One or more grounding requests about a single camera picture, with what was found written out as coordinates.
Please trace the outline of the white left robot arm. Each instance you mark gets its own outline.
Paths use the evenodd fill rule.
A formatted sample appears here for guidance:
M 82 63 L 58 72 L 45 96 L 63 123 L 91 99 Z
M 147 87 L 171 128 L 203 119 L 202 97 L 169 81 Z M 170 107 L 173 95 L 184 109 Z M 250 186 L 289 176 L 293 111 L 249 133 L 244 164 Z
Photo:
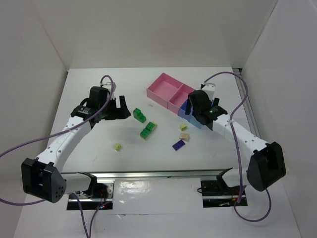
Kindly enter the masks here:
M 92 197 L 98 190 L 104 189 L 105 186 L 90 173 L 78 172 L 63 177 L 61 172 L 73 150 L 97 123 L 103 119 L 126 119 L 131 115 L 124 96 L 119 96 L 119 102 L 117 107 L 116 98 L 107 88 L 92 87 L 89 97 L 70 114 L 62 134 L 35 159 L 27 158 L 22 163 L 24 192 L 56 203 L 65 194 L 82 192 Z

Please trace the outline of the yellow-green small lego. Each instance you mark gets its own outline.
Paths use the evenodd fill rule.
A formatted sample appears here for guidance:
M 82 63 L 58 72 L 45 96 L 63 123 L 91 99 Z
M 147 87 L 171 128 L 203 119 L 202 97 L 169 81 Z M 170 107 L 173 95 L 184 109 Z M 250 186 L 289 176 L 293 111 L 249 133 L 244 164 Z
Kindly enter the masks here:
M 114 146 L 113 146 L 114 150 L 115 151 L 120 151 L 121 149 L 121 144 L 120 143 L 115 143 Z

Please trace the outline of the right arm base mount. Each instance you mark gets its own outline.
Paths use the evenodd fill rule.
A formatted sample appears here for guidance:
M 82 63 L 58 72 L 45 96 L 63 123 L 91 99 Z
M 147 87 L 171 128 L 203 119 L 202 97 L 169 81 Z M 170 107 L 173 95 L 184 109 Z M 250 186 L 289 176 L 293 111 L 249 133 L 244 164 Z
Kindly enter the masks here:
M 202 180 L 197 192 L 204 208 L 233 207 L 239 196 L 239 186 L 221 187 L 216 180 Z

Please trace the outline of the beige lego brick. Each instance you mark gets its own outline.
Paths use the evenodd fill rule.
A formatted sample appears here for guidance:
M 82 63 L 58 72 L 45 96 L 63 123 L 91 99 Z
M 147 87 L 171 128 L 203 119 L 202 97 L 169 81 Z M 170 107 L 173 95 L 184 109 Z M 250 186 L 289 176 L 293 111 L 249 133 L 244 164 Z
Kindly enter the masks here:
M 179 139 L 184 140 L 184 141 L 189 141 L 190 140 L 190 134 L 188 133 L 181 133 L 179 135 Z

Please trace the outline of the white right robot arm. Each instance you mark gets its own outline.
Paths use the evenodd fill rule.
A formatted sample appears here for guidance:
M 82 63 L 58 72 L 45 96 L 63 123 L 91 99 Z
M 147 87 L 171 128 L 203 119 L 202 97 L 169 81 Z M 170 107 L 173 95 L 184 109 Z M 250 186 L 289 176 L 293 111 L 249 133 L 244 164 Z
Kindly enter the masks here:
M 250 133 L 231 119 L 225 109 L 213 106 L 204 90 L 189 94 L 185 113 L 190 112 L 200 124 L 238 145 L 239 153 L 248 161 L 247 168 L 229 168 L 221 172 L 217 180 L 223 186 L 250 185 L 257 191 L 264 191 L 286 175 L 281 146 L 277 142 L 268 143 Z

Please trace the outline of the yellow-green sloped lego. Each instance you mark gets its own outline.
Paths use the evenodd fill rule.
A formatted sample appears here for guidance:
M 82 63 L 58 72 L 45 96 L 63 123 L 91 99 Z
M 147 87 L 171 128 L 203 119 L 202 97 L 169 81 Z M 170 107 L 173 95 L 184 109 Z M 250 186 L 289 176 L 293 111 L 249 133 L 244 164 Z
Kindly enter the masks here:
M 185 131 L 187 128 L 188 128 L 188 126 L 187 126 L 186 123 L 183 123 L 183 124 L 180 125 L 180 130 L 181 131 Z

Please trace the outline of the dark purple lego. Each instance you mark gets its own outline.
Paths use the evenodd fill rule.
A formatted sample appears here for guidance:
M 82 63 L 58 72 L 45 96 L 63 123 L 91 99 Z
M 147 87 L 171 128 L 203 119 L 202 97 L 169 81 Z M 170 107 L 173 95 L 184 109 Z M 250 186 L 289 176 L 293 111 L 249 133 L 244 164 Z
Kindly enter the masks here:
M 172 148 L 177 151 L 179 150 L 180 148 L 182 148 L 183 146 L 185 145 L 185 142 L 180 139 L 178 142 L 176 142 L 175 144 L 172 145 Z

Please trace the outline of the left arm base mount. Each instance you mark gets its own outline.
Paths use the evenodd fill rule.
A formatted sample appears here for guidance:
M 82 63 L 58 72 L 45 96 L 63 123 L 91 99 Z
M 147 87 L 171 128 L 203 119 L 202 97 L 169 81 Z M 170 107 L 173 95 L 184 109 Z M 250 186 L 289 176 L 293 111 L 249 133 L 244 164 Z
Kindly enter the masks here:
M 84 192 L 76 192 L 83 211 L 92 211 L 99 208 L 100 210 L 113 209 L 113 180 L 98 181 L 97 188 L 94 188 L 92 195 L 86 195 Z

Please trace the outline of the green stepped lego brick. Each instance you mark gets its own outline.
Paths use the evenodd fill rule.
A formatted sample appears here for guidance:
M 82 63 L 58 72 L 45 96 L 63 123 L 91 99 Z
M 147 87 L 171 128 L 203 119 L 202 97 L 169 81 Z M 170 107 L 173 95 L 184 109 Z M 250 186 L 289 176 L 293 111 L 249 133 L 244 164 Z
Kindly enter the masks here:
M 139 108 L 135 108 L 133 110 L 133 117 L 134 119 L 136 119 L 137 121 L 141 123 L 144 123 L 146 121 L 146 117 L 144 116 L 144 114 L 141 112 Z

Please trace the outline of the green and yellow lego stack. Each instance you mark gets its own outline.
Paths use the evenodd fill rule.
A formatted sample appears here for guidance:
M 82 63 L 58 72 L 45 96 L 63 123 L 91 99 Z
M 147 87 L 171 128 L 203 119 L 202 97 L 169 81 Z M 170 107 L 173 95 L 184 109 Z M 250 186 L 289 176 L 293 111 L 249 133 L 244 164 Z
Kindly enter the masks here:
M 151 135 L 151 133 L 155 130 L 157 124 L 154 122 L 149 122 L 146 127 L 140 132 L 140 137 L 143 140 L 147 140 L 147 138 Z

